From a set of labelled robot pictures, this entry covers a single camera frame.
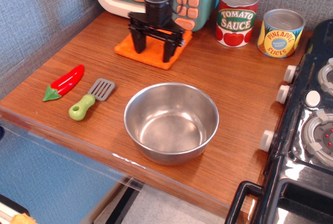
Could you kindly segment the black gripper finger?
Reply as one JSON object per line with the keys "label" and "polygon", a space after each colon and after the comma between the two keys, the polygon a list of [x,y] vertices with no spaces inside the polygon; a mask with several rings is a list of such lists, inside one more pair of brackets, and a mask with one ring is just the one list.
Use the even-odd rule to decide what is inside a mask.
{"label": "black gripper finger", "polygon": [[168,63],[178,47],[182,47],[185,44],[183,38],[168,38],[164,43],[163,62]]}
{"label": "black gripper finger", "polygon": [[138,54],[146,49],[146,35],[142,31],[131,30],[134,48]]}

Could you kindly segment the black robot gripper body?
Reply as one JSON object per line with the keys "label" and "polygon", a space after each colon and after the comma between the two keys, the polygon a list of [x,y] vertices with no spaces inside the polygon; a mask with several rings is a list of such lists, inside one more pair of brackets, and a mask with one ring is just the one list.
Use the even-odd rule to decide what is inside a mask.
{"label": "black robot gripper body", "polygon": [[145,0],[145,12],[130,12],[130,30],[142,31],[146,37],[164,41],[183,38],[184,29],[172,20],[170,0]]}

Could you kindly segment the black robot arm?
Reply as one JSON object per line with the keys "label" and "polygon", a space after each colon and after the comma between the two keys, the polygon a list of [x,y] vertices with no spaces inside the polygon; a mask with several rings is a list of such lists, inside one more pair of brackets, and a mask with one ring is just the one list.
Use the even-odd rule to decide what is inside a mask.
{"label": "black robot arm", "polygon": [[183,46],[185,30],[172,19],[173,0],[144,0],[144,2],[144,13],[129,13],[129,29],[135,51],[140,54],[145,50],[148,36],[163,41],[163,62],[167,63],[175,54],[176,48]]}

